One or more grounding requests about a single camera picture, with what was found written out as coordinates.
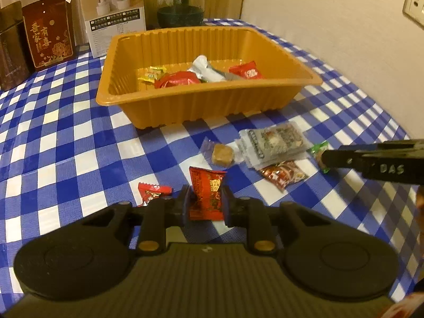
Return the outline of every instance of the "brown tea box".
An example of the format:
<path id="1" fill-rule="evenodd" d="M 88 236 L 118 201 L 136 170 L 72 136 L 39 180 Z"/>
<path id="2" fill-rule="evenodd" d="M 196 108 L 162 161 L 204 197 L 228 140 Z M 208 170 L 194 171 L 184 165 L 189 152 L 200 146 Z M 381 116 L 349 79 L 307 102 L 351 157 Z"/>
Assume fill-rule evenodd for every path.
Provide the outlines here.
<path id="1" fill-rule="evenodd" d="M 22 12 L 31 57 L 37 71 L 75 57 L 70 2 L 39 0 L 24 6 Z"/>

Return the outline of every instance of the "round black pad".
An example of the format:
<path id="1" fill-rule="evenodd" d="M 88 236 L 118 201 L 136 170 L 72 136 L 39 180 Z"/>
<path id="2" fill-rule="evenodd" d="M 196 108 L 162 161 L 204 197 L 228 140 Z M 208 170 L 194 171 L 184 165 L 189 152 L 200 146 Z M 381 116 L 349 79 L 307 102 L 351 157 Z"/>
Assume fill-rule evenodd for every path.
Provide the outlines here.
<path id="1" fill-rule="evenodd" d="M 286 248 L 284 263 L 312 292 L 349 301 L 387 293 L 399 266 L 388 244 L 359 231 L 338 230 L 337 226 L 305 231 Z"/>
<path id="2" fill-rule="evenodd" d="M 14 270 L 25 291 L 49 300 L 76 300 L 110 289 L 126 276 L 126 246 L 104 228 L 75 227 L 59 229 L 19 250 Z"/>

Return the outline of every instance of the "red snack bag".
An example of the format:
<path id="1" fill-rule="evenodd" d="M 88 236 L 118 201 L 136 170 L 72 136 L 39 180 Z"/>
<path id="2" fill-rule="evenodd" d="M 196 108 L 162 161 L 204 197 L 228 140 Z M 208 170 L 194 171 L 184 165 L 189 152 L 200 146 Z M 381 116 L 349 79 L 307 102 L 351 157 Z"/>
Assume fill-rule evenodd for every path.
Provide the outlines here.
<path id="1" fill-rule="evenodd" d="M 235 65 L 228 70 L 232 74 L 236 74 L 238 76 L 244 77 L 245 79 L 263 79 L 264 77 L 256 68 L 255 61 Z"/>
<path id="2" fill-rule="evenodd" d="M 138 191 L 140 192 L 142 199 L 142 206 L 147 206 L 149 202 L 159 197 L 160 195 L 171 195 L 172 188 L 167 187 L 165 185 L 155 185 L 155 184 L 146 184 L 146 183 L 138 183 Z"/>
<path id="3" fill-rule="evenodd" d="M 172 74 L 165 74 L 159 80 L 156 80 L 155 88 L 162 89 L 165 87 L 190 85 L 193 83 L 200 83 L 196 74 L 192 72 L 176 72 Z"/>
<path id="4" fill-rule="evenodd" d="M 196 203 L 190 207 L 190 220 L 224 220 L 219 187 L 226 172 L 191 166 L 189 170 L 193 190 L 197 196 Z"/>
<path id="5" fill-rule="evenodd" d="M 303 172 L 293 160 L 267 166 L 259 172 L 281 191 L 283 191 L 287 185 L 297 183 L 307 177 L 306 173 Z"/>
<path id="6" fill-rule="evenodd" d="M 418 313 L 418 311 L 423 312 L 420 310 L 420 308 L 423 307 L 422 305 L 424 305 L 424 293 L 412 293 L 405 297 L 402 301 L 391 306 L 380 318 L 418 317 L 418 315 L 414 313 Z"/>

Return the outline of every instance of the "snack package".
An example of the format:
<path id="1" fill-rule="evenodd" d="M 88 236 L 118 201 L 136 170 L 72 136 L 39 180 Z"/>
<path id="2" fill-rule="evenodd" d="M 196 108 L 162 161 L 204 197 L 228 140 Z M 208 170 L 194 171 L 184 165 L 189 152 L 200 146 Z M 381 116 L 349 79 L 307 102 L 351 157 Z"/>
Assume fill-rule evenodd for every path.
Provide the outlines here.
<path id="1" fill-rule="evenodd" d="M 406 296 L 400 302 L 390 306 L 379 318 L 414 318 L 422 317 L 424 292 L 417 291 Z"/>
<path id="2" fill-rule="evenodd" d="M 318 144 L 313 145 L 312 148 L 309 149 L 309 153 L 311 153 L 311 155 L 316 160 L 319 168 L 324 173 L 328 173 L 330 171 L 330 169 L 328 167 L 326 167 L 324 165 L 324 163 L 321 161 L 322 153 L 324 153 L 324 151 L 328 150 L 328 145 L 329 145 L 328 141 L 324 141 L 322 143 L 318 143 Z"/>
<path id="3" fill-rule="evenodd" d="M 287 185 L 297 183 L 307 178 L 306 173 L 303 172 L 293 160 L 267 166 L 259 172 L 281 191 L 284 191 Z"/>
<path id="4" fill-rule="evenodd" d="M 172 74 L 166 74 L 162 79 L 155 82 L 155 88 L 162 89 L 165 87 L 173 87 L 179 85 L 191 85 L 194 83 L 200 83 L 196 74 L 192 72 L 177 72 Z"/>
<path id="5" fill-rule="evenodd" d="M 22 13 L 36 71 L 75 57 L 70 0 L 39 0 Z"/>
<path id="6" fill-rule="evenodd" d="M 190 220 L 224 220 L 219 187 L 226 172 L 191 166 L 189 171 L 197 196 L 197 201 L 190 207 Z"/>
<path id="7" fill-rule="evenodd" d="M 263 79 L 264 77 L 256 68 L 256 62 L 251 61 L 249 63 L 235 65 L 228 70 L 230 73 L 241 76 L 245 79 Z"/>
<path id="8" fill-rule="evenodd" d="M 200 153 L 204 156 L 209 165 L 222 168 L 229 168 L 235 163 L 242 161 L 241 154 L 237 147 L 234 149 L 219 142 L 213 142 L 207 137 L 203 140 Z"/>
<path id="9" fill-rule="evenodd" d="M 22 5 L 16 1 L 0 9 L 0 89 L 8 91 L 34 73 L 25 35 Z"/>
<path id="10" fill-rule="evenodd" d="M 221 75 L 225 78 L 225 80 L 226 80 L 226 81 L 236 81 L 236 80 L 238 81 L 238 80 L 245 80 L 245 78 L 244 78 L 244 77 L 238 76 L 238 75 L 233 74 L 233 73 L 229 73 L 229 72 L 222 72 L 222 71 L 220 71 L 220 70 L 217 70 L 216 68 L 214 68 L 214 70 L 215 70 L 217 73 L 221 74 Z"/>
<path id="11" fill-rule="evenodd" d="M 283 123 L 264 129 L 245 129 L 239 132 L 236 143 L 246 164 L 256 170 L 290 159 L 306 158 L 312 144 L 295 123 Z"/>
<path id="12" fill-rule="evenodd" d="M 189 72 L 196 74 L 197 78 L 206 82 L 226 81 L 225 77 L 216 71 L 205 55 L 198 56 L 192 66 L 188 69 Z"/>
<path id="13" fill-rule="evenodd" d="M 145 81 L 145 82 L 151 82 L 155 83 L 156 80 L 159 80 L 162 76 L 164 76 L 166 73 L 165 67 L 155 67 L 151 65 L 146 73 L 139 77 L 139 80 Z"/>
<path id="14" fill-rule="evenodd" d="M 138 183 L 138 191 L 142 199 L 142 206 L 147 206 L 149 202 L 160 195 L 171 195 L 172 188 L 165 185 Z"/>

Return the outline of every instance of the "blue and white checkered tablecloth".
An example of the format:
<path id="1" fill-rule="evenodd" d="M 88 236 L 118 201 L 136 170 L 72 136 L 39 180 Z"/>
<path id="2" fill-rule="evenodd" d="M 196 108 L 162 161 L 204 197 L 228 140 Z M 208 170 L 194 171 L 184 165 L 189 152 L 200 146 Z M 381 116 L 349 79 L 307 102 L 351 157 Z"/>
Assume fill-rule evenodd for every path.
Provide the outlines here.
<path id="1" fill-rule="evenodd" d="M 222 19 L 208 23 L 251 26 Z M 191 183 L 189 166 L 207 166 L 198 154 L 205 137 L 228 144 L 239 130 L 290 120 L 311 142 L 329 140 L 333 148 L 408 138 L 374 100 L 330 65 L 257 29 L 313 68 L 324 83 L 305 87 L 280 111 L 137 130 L 117 106 L 95 102 L 104 59 L 82 47 L 75 60 L 1 93 L 0 312 L 23 296 L 13 272 L 23 244 L 115 202 L 140 204 L 139 182 L 174 190 Z M 236 196 L 257 197 L 269 205 L 292 200 L 391 243 L 401 264 L 391 294 L 402 299 L 412 290 L 421 258 L 413 188 L 363 180 L 353 170 L 323 175 L 310 160 L 298 164 L 309 179 L 284 193 L 245 164 L 228 170 L 227 183 Z M 245 234 L 222 222 L 204 221 L 173 236 L 229 242 L 243 240 Z"/>

